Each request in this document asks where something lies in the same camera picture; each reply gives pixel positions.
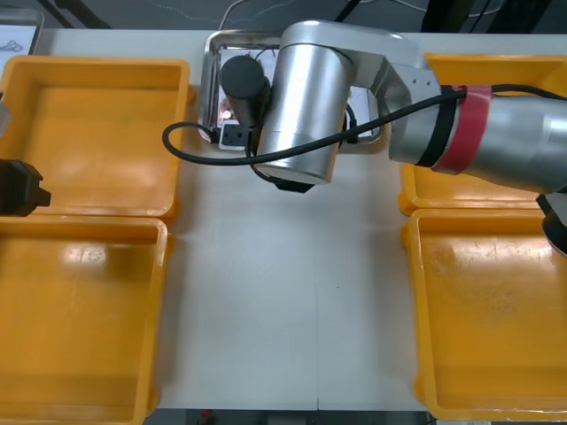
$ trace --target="black cylinder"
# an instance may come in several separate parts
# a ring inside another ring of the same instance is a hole
[[[236,56],[222,66],[220,79],[238,122],[249,128],[261,125],[269,95],[269,81],[261,65],[248,56]]]

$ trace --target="black cable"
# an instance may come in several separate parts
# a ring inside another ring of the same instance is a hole
[[[559,96],[555,93],[552,93],[544,89],[538,89],[532,86],[525,86],[523,84],[497,84],[492,86],[492,89],[494,93],[516,91],[516,92],[529,93],[535,96],[546,97],[555,100],[567,100],[567,97]],[[166,149],[169,152],[171,152],[171,154],[175,155],[180,159],[193,162],[195,164],[202,164],[205,166],[250,166],[255,164],[264,164],[267,162],[279,161],[281,159],[294,157],[296,155],[301,155],[303,153],[316,151],[317,149],[331,146],[332,144],[335,143],[340,143],[343,140],[347,140],[349,137],[352,137],[354,135],[359,135],[361,133],[371,130],[372,128],[381,127],[384,124],[406,117],[414,112],[421,111],[422,109],[435,106],[436,104],[440,104],[442,102],[453,102],[455,100],[464,99],[466,96],[467,96],[466,91],[460,90],[460,91],[455,91],[453,93],[446,93],[439,96],[430,97],[429,99],[425,99],[422,100],[421,102],[417,102],[416,104],[411,104],[409,106],[400,108],[398,111],[388,113],[383,117],[369,121],[366,124],[361,124],[360,126],[350,128],[346,131],[343,131],[342,133],[329,135],[327,137],[324,137],[323,139],[315,140],[313,142],[302,144],[300,146],[295,146],[293,148],[286,149],[284,151],[266,153],[253,158],[207,158],[207,157],[199,157],[183,151],[179,151],[169,141],[169,135],[171,134],[171,132],[178,128],[184,128],[184,127],[200,128],[207,135],[209,135],[209,137],[212,138],[214,137],[214,133],[212,130],[196,122],[182,121],[167,126],[166,129],[163,131],[161,140],[164,146],[166,147]]]
[[[271,47],[265,47],[264,49],[260,50],[256,56],[254,57],[254,60],[258,60],[258,58],[260,57],[260,55],[265,52],[266,50],[272,50],[272,55],[274,55],[274,58],[276,57],[276,53],[274,52],[274,49],[272,49]]]
[[[491,0],[486,0],[485,5],[483,6],[482,10],[478,14],[477,18],[475,19],[472,27],[470,27],[469,34],[472,33],[478,25],[478,22],[485,16],[486,10],[488,9],[488,5],[490,4]]]
[[[73,24],[69,22],[65,16],[61,14],[57,7],[55,7],[49,0],[37,0],[37,3],[42,6],[53,18],[57,20],[63,28],[74,28]]]
[[[248,137],[248,142],[246,142],[246,145],[245,145],[245,155],[246,155],[247,158],[252,157],[252,137],[251,136]],[[264,182],[273,183],[273,184],[281,184],[281,183],[285,182],[285,180],[283,180],[283,179],[278,179],[277,177],[272,177],[270,175],[266,175],[266,174],[262,173],[262,171],[260,171],[258,168],[256,168],[255,165],[250,164],[250,168],[252,169],[252,171],[254,171],[254,174],[256,174],[258,177],[260,177]]]
[[[351,108],[351,105],[349,104],[346,104],[346,114],[348,115],[348,127],[355,128],[357,125],[356,115],[354,115],[353,108]],[[349,137],[346,139],[346,142],[350,144],[357,144],[358,136],[354,135],[353,137]]]
[[[361,0],[350,0],[346,6],[340,11],[340,14],[335,18],[335,22],[342,22],[345,18],[351,14],[354,8],[360,3]]]
[[[356,116],[354,115],[354,111],[353,108],[351,108],[351,105],[346,104],[346,113],[348,114],[348,127],[349,128],[354,128],[356,127]]]

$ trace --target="white table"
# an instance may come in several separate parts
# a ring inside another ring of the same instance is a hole
[[[198,85],[211,33],[45,30],[37,53],[183,58]],[[426,51],[567,54],[563,35],[407,36]],[[247,167],[183,165],[159,406],[423,410],[412,393],[399,191],[385,150],[341,154],[333,183],[306,195],[277,191]]]

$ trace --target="yellow plastic tray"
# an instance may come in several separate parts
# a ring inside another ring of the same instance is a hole
[[[419,210],[402,231],[416,396],[447,421],[567,420],[567,258],[543,214]]]
[[[529,84],[567,95],[565,56],[426,56],[441,84]],[[417,208],[537,209],[535,198],[531,192],[503,188],[468,175],[402,166],[399,206],[407,215]]]
[[[142,424],[166,263],[157,219],[0,219],[0,422]]]
[[[36,213],[175,214],[179,161],[161,133],[185,119],[186,62],[18,56],[0,86],[14,115],[0,158],[35,166],[52,194]]]

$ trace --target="silver cylindrical joint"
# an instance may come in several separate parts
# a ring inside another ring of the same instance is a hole
[[[295,44],[280,50],[258,154],[283,151],[339,133],[353,78],[352,62],[333,49]],[[334,144],[258,168],[289,181],[328,183],[337,151]]]
[[[494,98],[477,155],[465,173],[539,193],[567,187],[567,102]]]

